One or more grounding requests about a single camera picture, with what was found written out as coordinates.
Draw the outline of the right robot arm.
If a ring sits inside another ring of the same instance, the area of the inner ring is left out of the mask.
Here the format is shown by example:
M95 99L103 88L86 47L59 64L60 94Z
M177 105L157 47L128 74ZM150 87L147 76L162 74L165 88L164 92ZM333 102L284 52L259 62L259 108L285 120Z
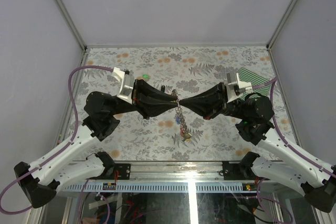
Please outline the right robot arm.
M255 153L248 153L239 166L245 179L254 176L285 185L302 196L320 211L330 213L335 205L335 166L313 156L279 133L270 99L254 92L244 99L237 96L229 85L219 85L191 98L180 105L205 120L219 114L240 119L236 129L240 137L258 148L276 155L284 163L272 164Z

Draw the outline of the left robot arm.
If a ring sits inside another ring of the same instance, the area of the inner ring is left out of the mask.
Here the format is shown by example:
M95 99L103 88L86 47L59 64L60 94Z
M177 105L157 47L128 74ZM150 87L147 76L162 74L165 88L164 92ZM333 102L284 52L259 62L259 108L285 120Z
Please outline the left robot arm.
M29 164L14 167L19 186L33 208L49 203L63 188L88 178L109 179L116 173L115 162L107 152L97 152L85 161L76 156L102 142L117 128L116 114L139 112L144 119L158 116L177 107L177 97L164 93L143 80L135 81L131 100L116 95L92 92L84 110L87 117L73 135L50 152Z

